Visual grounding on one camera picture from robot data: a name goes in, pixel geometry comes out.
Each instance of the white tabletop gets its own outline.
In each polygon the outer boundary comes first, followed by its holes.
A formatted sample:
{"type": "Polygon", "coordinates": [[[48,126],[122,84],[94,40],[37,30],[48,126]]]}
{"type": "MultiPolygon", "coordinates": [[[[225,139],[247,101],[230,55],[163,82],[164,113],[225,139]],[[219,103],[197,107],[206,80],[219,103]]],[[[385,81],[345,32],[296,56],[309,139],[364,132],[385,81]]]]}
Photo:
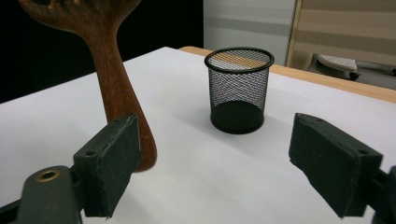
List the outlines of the white tabletop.
{"type": "MultiPolygon", "coordinates": [[[[209,120],[204,57],[162,48],[125,62],[158,161],[133,174],[114,217],[84,223],[371,223],[340,219],[289,161],[294,114],[329,121],[396,164],[396,104],[270,74],[265,122],[232,135],[209,120]]],[[[106,125],[96,74],[0,105],[0,206],[24,180],[73,155],[106,125]]]]}

